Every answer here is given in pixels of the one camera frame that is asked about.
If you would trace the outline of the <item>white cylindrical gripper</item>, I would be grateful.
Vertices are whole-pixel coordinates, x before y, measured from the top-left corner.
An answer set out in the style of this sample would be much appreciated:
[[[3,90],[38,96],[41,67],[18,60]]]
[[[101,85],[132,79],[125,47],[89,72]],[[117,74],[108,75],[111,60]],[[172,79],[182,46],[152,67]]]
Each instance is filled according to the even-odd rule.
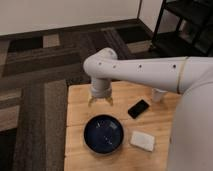
[[[96,101],[96,98],[105,98],[105,100],[113,106],[111,81],[109,79],[97,79],[91,80],[91,97],[88,101],[88,106],[91,107]]]

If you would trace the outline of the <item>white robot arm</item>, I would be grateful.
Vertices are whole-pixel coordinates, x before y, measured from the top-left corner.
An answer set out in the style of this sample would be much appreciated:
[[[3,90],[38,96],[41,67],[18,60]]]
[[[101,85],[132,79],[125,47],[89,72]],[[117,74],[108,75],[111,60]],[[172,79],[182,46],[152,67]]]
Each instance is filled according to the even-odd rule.
[[[179,94],[166,171],[213,171],[213,57],[120,60],[104,48],[86,58],[83,68],[93,99],[109,97],[113,79]]]

